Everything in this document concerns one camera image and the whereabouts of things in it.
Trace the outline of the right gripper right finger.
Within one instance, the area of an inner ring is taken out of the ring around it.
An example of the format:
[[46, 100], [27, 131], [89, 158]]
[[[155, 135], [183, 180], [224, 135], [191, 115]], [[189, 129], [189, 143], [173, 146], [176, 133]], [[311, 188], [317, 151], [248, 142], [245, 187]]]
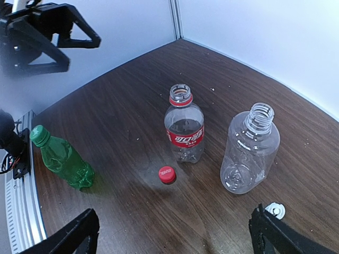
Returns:
[[252, 212], [248, 226], [254, 253], [334, 253], [277, 219], [262, 204]]

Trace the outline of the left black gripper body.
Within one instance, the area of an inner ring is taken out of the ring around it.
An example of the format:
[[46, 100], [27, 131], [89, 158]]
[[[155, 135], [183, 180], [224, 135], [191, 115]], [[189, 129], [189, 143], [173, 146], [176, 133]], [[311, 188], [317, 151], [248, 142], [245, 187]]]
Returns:
[[12, 4], [1, 4], [1, 70], [61, 71], [61, 51], [42, 33], [28, 9], [12, 13]]

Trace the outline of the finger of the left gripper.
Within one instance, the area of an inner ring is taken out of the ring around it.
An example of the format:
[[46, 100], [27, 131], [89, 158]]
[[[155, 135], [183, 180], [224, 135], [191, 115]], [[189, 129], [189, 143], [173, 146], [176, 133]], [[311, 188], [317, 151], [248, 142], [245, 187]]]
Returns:
[[[70, 4], [43, 4], [34, 9], [34, 22], [38, 30], [51, 38], [58, 34], [59, 48], [98, 48], [101, 43], [99, 35], [85, 21], [77, 8]], [[72, 39], [73, 25], [77, 25], [87, 36], [88, 40]]]
[[[27, 21], [14, 21], [7, 26], [10, 49], [11, 73], [56, 73], [66, 72], [69, 58]], [[50, 63], [32, 65], [44, 53]]]

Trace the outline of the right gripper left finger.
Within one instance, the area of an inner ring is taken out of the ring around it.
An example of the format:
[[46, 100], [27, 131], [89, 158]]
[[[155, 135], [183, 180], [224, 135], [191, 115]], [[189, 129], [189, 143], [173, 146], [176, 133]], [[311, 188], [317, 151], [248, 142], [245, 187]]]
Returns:
[[22, 253], [96, 253], [99, 218], [88, 208], [62, 229]]

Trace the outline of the white bottle cap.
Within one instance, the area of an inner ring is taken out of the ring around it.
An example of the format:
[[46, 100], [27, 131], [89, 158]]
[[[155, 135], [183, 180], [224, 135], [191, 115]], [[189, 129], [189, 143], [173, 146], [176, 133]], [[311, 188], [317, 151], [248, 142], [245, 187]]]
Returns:
[[266, 206], [265, 210], [275, 216], [278, 220], [283, 219], [286, 214], [286, 208], [284, 207], [284, 205], [276, 202], [273, 202], [270, 205]]

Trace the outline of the green plastic bottle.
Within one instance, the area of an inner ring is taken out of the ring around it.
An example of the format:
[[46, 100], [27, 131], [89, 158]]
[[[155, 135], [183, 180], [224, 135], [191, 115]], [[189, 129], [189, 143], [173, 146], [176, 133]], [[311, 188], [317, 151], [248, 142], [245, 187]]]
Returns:
[[50, 134], [48, 142], [38, 148], [44, 165], [68, 185], [78, 190], [93, 185], [93, 168], [68, 141]]

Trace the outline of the clear wide plastic bottle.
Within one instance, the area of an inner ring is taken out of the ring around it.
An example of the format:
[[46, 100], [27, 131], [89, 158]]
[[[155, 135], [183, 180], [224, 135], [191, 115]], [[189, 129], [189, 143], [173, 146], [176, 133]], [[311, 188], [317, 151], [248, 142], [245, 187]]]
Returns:
[[274, 110], [265, 103], [233, 117], [220, 168], [221, 183], [229, 192], [245, 194], [267, 177], [280, 145], [273, 119]]

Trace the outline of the green bottle cap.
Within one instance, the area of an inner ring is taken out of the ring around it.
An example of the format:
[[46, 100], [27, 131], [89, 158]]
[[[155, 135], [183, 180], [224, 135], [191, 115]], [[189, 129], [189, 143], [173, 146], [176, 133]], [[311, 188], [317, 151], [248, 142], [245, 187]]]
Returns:
[[42, 125], [35, 126], [30, 132], [30, 140], [37, 146], [43, 147], [50, 138], [50, 132]]

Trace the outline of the red bottle cap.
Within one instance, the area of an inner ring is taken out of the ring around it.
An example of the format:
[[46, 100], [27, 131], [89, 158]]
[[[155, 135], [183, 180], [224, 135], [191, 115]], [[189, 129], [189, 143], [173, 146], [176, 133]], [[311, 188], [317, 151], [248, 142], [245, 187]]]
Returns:
[[162, 167], [158, 172], [158, 177], [164, 184], [171, 184], [176, 180], [176, 172], [170, 166]]

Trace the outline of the red label cola bottle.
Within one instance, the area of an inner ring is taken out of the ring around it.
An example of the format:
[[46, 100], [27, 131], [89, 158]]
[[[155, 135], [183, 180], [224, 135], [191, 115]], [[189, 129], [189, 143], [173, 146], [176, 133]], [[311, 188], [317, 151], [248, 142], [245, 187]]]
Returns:
[[178, 163], [197, 163], [204, 152], [204, 115], [193, 102], [186, 84], [175, 84], [169, 90], [169, 103], [164, 117], [166, 134]]

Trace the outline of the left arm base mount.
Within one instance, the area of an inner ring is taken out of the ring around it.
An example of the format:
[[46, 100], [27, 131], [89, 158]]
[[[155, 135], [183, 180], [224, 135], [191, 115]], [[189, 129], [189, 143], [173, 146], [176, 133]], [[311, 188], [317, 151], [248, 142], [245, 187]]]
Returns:
[[11, 114], [1, 110], [1, 149], [7, 154], [1, 163], [1, 174], [13, 172], [13, 178], [22, 178], [31, 171], [30, 130], [19, 131], [22, 121], [14, 121]]

